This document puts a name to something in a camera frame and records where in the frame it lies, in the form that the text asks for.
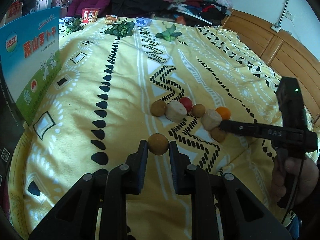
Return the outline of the yellow patterned bed sheet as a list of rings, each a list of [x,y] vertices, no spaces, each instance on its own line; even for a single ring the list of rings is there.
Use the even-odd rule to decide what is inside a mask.
[[[222,28],[178,25],[178,40],[157,38],[168,26],[154,20],[117,38],[98,20],[59,32],[60,51],[40,61],[37,75],[55,77],[16,147],[9,177],[10,220],[23,238],[83,174],[122,164],[155,133],[176,141],[206,172],[235,174],[285,225],[295,218],[270,197],[276,154],[269,141],[230,134],[220,143],[192,114],[174,123],[150,112],[157,100],[188,97],[206,109],[228,108],[235,121],[281,125],[281,62],[267,65]]]

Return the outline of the pile of clothes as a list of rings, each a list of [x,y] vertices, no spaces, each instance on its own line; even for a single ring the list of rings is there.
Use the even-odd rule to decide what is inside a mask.
[[[188,25],[221,25],[233,8],[231,0],[112,0],[111,12],[123,17],[155,17]]]

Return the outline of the orange fruit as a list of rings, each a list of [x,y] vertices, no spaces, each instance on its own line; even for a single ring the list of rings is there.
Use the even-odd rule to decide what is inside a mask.
[[[215,111],[221,116],[222,120],[231,118],[231,111],[227,107],[217,107]]]

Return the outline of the green leaf vegetable middle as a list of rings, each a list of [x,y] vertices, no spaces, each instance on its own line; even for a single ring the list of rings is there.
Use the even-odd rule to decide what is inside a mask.
[[[111,25],[111,28],[108,28],[104,31],[104,34],[106,35],[114,35],[118,38],[132,36],[133,35],[133,29],[135,27],[135,23],[133,21],[130,22],[121,22],[121,23],[115,23]]]

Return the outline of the brown round longan fruit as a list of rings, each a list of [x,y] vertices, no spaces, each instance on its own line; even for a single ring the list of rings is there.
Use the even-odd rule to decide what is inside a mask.
[[[148,138],[148,149],[154,155],[163,155],[168,148],[169,141],[164,135],[155,133]]]

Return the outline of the wooden headboard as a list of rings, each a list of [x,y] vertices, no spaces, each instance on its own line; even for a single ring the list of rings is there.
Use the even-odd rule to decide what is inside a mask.
[[[222,20],[222,27],[238,34],[240,40],[281,76],[295,77],[313,124],[319,126],[319,61],[297,39],[284,30],[251,14],[233,10]]]

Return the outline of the black product box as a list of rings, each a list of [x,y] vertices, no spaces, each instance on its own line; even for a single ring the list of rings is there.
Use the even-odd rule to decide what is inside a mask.
[[[12,100],[1,66],[1,207],[7,198],[7,180],[16,145],[24,132],[23,119]]]

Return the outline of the orange snack packet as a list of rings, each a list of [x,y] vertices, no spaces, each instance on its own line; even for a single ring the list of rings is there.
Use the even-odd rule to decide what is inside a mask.
[[[118,16],[106,15],[105,17],[106,25],[118,24],[119,22],[120,22],[120,18]]]

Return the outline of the brown round fruit middle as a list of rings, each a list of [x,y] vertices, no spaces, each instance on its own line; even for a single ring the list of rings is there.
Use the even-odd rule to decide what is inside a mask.
[[[191,110],[192,115],[197,118],[203,117],[205,112],[206,112],[206,108],[202,104],[193,105],[193,108]]]

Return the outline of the red instant noodle cup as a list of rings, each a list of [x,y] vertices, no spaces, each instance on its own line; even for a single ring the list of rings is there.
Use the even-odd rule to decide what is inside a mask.
[[[82,9],[82,23],[94,23],[99,14],[99,8],[84,8]]]

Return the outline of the green leaf vegetable left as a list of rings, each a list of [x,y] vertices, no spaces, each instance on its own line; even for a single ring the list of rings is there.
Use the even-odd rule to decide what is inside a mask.
[[[66,33],[73,33],[83,29],[82,20],[79,18],[71,17],[65,22]]]

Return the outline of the blue white small packet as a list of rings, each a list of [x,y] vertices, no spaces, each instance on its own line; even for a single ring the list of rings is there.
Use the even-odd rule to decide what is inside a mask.
[[[138,18],[135,18],[135,25],[137,27],[148,27],[150,26],[152,23],[152,19],[150,18],[144,18],[144,17],[138,17]]]

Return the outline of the red tomato fruit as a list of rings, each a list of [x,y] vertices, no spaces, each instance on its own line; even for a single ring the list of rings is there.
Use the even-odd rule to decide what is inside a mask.
[[[193,108],[193,103],[188,97],[180,98],[179,102],[185,107],[187,113],[189,113]]]

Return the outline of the green leaf vegetable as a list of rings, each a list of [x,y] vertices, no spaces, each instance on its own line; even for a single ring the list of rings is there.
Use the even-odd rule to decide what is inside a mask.
[[[133,21],[130,22],[121,22],[121,23],[115,23],[111,25],[111,28],[108,28],[104,31],[104,34],[106,35],[114,35],[118,38],[132,36],[133,35],[133,29],[135,27],[135,23]]]
[[[79,18],[71,17],[65,22],[66,33],[73,33],[83,29],[82,20]]]
[[[181,35],[182,33],[180,31],[176,31],[176,25],[173,24],[170,28],[166,28],[165,31],[157,33],[155,37],[171,42]]]

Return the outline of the pale taro chunk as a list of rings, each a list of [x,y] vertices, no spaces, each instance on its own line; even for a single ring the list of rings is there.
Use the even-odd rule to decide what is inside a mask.
[[[218,127],[221,121],[221,115],[214,109],[206,110],[204,116],[201,119],[204,129],[207,131],[211,131],[212,129]]]
[[[176,100],[168,103],[165,116],[172,122],[180,123],[187,114],[186,108]]]

